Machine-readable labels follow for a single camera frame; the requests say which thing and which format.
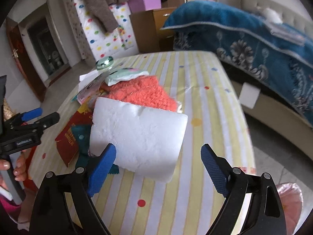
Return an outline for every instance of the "tiled floor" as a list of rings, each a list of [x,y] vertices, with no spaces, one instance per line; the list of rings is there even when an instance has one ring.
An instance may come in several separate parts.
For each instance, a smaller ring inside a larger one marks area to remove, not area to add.
[[[257,175],[268,172],[276,184],[294,182],[303,194],[303,211],[298,227],[313,208],[313,161],[267,126],[246,116],[255,151]]]
[[[75,65],[47,90],[43,115],[58,110],[79,83],[79,75],[91,70],[84,62]],[[299,149],[254,118],[246,117],[255,151],[257,175],[268,172],[275,183],[295,182],[303,192],[304,208],[298,227],[313,208],[313,161]]]

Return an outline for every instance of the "blue quilt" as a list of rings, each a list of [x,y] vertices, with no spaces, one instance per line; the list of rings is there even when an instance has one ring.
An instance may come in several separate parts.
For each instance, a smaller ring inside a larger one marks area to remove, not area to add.
[[[300,43],[273,35],[259,16],[203,0],[177,8],[163,27],[177,32],[175,50],[216,53],[278,93],[313,125],[313,41],[288,25],[279,28]]]

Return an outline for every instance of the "human hand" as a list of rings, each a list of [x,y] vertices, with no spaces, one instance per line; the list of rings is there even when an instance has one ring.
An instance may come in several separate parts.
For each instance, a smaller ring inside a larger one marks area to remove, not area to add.
[[[17,167],[13,171],[16,181],[24,181],[27,178],[25,156],[23,152],[21,153],[20,157],[16,161]],[[10,169],[10,163],[6,160],[0,160],[0,170],[8,170],[8,169]],[[1,176],[0,176],[0,186],[3,187],[5,190],[7,190],[7,186]]]

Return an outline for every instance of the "fingernail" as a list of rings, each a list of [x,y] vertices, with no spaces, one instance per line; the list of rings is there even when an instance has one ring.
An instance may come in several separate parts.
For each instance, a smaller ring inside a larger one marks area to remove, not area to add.
[[[3,164],[3,167],[4,167],[5,169],[10,169],[10,163],[9,163],[9,162],[5,162],[5,163]]]

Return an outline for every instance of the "wooden door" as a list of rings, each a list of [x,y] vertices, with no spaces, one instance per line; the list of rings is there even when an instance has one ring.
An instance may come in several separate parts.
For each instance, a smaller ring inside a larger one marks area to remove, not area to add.
[[[46,93],[46,86],[39,77],[25,49],[18,23],[7,18],[6,20],[7,38],[12,50],[12,56],[16,65],[26,80],[29,87],[34,92],[40,102],[43,102]]]

